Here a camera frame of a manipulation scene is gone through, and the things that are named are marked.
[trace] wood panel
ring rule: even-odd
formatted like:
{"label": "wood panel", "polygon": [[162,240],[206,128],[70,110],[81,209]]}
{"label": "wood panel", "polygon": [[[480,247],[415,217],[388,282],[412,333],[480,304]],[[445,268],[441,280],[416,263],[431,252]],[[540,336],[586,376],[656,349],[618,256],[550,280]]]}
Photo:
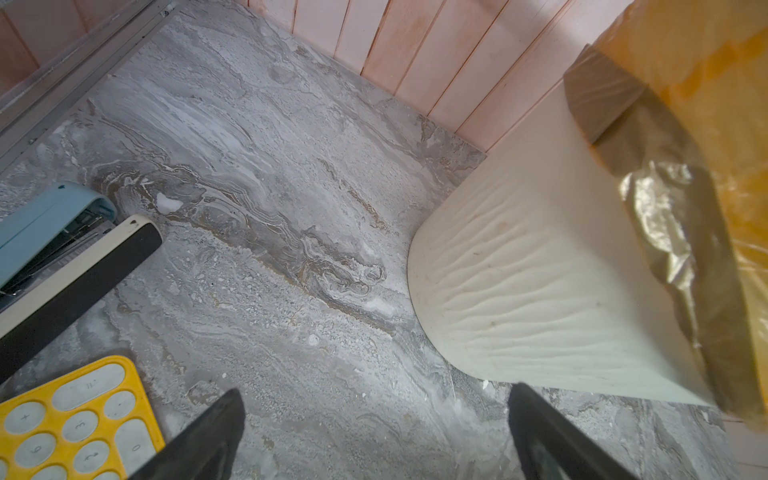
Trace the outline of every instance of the wood panel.
{"label": "wood panel", "polygon": [[348,5],[349,0],[298,0],[293,34],[332,57]]}
{"label": "wood panel", "polygon": [[5,12],[40,65],[85,35],[71,0],[17,0]]}
{"label": "wood panel", "polygon": [[359,74],[389,0],[349,0],[334,58]]}
{"label": "wood panel", "polygon": [[85,28],[91,30],[132,0],[74,0],[80,10]]}
{"label": "wood panel", "polygon": [[296,0],[238,0],[254,13],[268,18],[285,31],[293,32]]}
{"label": "wood panel", "polygon": [[458,130],[564,4],[509,0],[429,117],[450,131]]}
{"label": "wood panel", "polygon": [[0,94],[35,73],[38,63],[0,10]]}
{"label": "wood panel", "polygon": [[456,133],[490,150],[629,3],[568,0]]}
{"label": "wood panel", "polygon": [[394,93],[445,0],[390,0],[362,76]]}
{"label": "wood panel", "polygon": [[429,113],[506,3],[446,0],[395,96]]}

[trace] gray calculator button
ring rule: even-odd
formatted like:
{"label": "gray calculator button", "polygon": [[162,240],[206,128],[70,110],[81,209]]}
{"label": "gray calculator button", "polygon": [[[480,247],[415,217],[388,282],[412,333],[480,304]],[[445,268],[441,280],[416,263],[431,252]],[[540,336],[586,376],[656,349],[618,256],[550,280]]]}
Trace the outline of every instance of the gray calculator button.
{"label": "gray calculator button", "polygon": [[35,429],[45,418],[45,406],[40,402],[26,402],[11,410],[3,426],[8,433],[21,435]]}
{"label": "gray calculator button", "polygon": [[67,412],[109,392],[123,382],[125,369],[109,363],[58,387],[53,394],[53,406]]}
{"label": "gray calculator button", "polygon": [[67,480],[67,471],[59,465],[51,465],[35,473],[31,480]]}
{"label": "gray calculator button", "polygon": [[96,475],[94,480],[120,480],[120,475],[115,472],[104,472]]}
{"label": "gray calculator button", "polygon": [[77,412],[61,428],[61,436],[68,442],[82,442],[96,431],[98,416],[90,410]]}
{"label": "gray calculator button", "polygon": [[48,460],[56,448],[56,437],[50,433],[38,433],[22,442],[13,458],[20,466],[32,468]]}
{"label": "gray calculator button", "polygon": [[94,440],[74,454],[72,466],[80,473],[96,472],[109,456],[109,445],[101,440]]}
{"label": "gray calculator button", "polygon": [[109,419],[122,419],[127,414],[131,413],[131,410],[133,410],[135,406],[136,396],[133,393],[124,390],[109,397],[109,400],[104,404],[104,414]]}
{"label": "gray calculator button", "polygon": [[128,476],[133,475],[156,453],[147,425],[140,419],[131,419],[120,425],[114,433],[114,444],[118,447],[120,460]]}

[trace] calculator button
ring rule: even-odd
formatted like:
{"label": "calculator button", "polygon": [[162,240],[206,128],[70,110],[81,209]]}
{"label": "calculator button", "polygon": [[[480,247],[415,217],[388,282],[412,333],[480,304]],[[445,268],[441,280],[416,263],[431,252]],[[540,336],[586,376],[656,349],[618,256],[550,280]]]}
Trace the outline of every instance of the calculator button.
{"label": "calculator button", "polygon": [[74,454],[72,466],[80,473],[96,472],[109,456],[109,445],[101,440],[88,443]]}
{"label": "calculator button", "polygon": [[67,480],[67,471],[59,465],[51,465],[35,473],[31,480]]}
{"label": "calculator button", "polygon": [[120,480],[120,475],[115,472],[104,472],[96,475],[94,480]]}
{"label": "calculator button", "polygon": [[32,468],[48,460],[56,448],[56,437],[50,433],[38,433],[22,442],[13,458],[20,466]]}
{"label": "calculator button", "polygon": [[114,433],[120,460],[128,476],[136,472],[155,454],[147,425],[140,419],[131,419],[120,425]]}
{"label": "calculator button", "polygon": [[53,406],[62,412],[76,409],[117,387],[124,378],[125,369],[121,365],[102,366],[58,387],[53,394]]}
{"label": "calculator button", "polygon": [[77,412],[64,423],[61,436],[68,442],[82,442],[96,431],[98,416],[91,410]]}
{"label": "calculator button", "polygon": [[122,419],[127,414],[131,413],[131,410],[133,410],[135,406],[136,396],[133,393],[124,390],[109,397],[109,400],[104,404],[104,414],[109,419]]}
{"label": "calculator button", "polygon": [[20,435],[29,433],[43,421],[45,406],[40,402],[22,403],[5,417],[5,430]]}

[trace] calculator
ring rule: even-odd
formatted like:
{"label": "calculator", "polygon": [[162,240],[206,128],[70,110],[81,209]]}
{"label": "calculator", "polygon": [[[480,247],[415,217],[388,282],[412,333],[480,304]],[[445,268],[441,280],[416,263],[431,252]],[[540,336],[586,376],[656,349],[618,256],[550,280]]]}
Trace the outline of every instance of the calculator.
{"label": "calculator", "polygon": [[121,480],[164,446],[136,366],[124,356],[0,404],[0,480]]}

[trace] stapler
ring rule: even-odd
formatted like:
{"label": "stapler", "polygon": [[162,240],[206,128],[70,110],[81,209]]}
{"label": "stapler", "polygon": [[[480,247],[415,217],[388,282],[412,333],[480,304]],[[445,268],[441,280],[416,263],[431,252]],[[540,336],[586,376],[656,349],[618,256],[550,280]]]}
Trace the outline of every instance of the stapler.
{"label": "stapler", "polygon": [[109,199],[62,181],[0,222],[0,382],[163,243],[146,217],[116,218]]}

